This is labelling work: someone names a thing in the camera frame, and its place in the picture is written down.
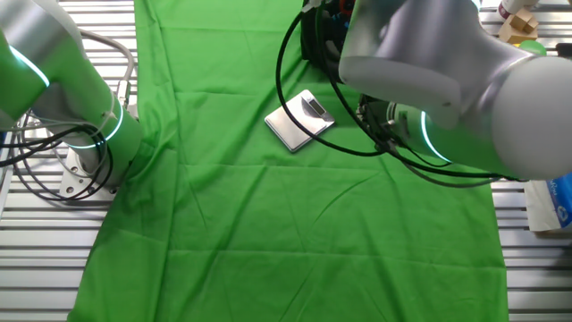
cardboard box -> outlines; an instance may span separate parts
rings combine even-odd
[[[514,19],[515,15],[512,14],[507,19],[507,21],[502,25],[499,30],[499,39],[508,42],[510,44],[520,44],[525,40],[537,40],[538,39],[538,29],[533,30],[532,32],[524,32],[517,30],[512,27],[511,23]]]
[[[527,32],[527,33],[531,33],[531,32],[533,32],[533,31],[535,31],[536,29],[538,29],[538,25],[539,25],[539,24],[540,24],[540,23],[538,22],[538,20],[536,20],[536,18],[533,17],[533,19],[531,19],[531,20],[527,23],[527,25],[525,26],[525,28],[524,28],[523,31],[524,31],[524,32]]]
[[[528,224],[533,232],[570,230],[572,174],[547,182],[525,184]]]
[[[519,31],[523,31],[526,25],[534,18],[533,14],[529,12],[527,9],[523,8],[518,11],[518,13],[514,14],[512,19],[510,20],[510,25]]]

gray cable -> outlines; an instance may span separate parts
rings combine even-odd
[[[109,37],[98,35],[95,32],[87,30],[80,30],[80,32],[81,36],[85,38],[90,38],[110,47],[117,48],[120,52],[122,52],[122,54],[124,54],[127,58],[127,71],[125,71],[125,75],[123,75],[122,81],[128,81],[131,78],[133,70],[135,69],[135,58],[133,58],[133,54],[126,46]]]

metal grating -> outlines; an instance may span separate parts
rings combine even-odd
[[[501,19],[500,0],[483,0],[481,19],[490,32]],[[60,1],[81,28],[112,37],[137,57],[132,1]],[[536,13],[540,41],[555,55],[559,42],[572,42],[572,7],[567,0],[541,0]],[[114,89],[127,61],[95,41],[84,41],[88,57]],[[137,81],[133,81],[137,103]],[[58,149],[65,157],[65,148]],[[34,174],[59,189],[63,169],[54,155],[31,160]],[[0,220],[0,321],[65,321],[72,308],[89,249],[108,203],[59,206],[29,193],[8,171]],[[522,183],[493,186],[500,239],[508,268],[512,322],[572,321],[572,237],[543,238],[528,231]]]

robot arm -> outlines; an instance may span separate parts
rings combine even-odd
[[[0,71],[3,127],[13,126],[29,108],[43,123],[93,124],[114,157],[108,185],[121,183],[141,129],[89,62],[80,30],[56,1],[0,1]],[[72,127],[49,130],[57,134]],[[84,170],[93,172],[99,162],[92,138],[79,134],[63,141],[78,153]]]
[[[572,62],[489,36],[471,0],[358,0],[340,76],[398,103],[386,115],[417,151],[526,179],[572,172]]]

white bottle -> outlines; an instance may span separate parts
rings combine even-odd
[[[538,0],[502,0],[499,5],[499,14],[503,19],[508,19],[511,14],[518,13],[522,8],[532,9]]]

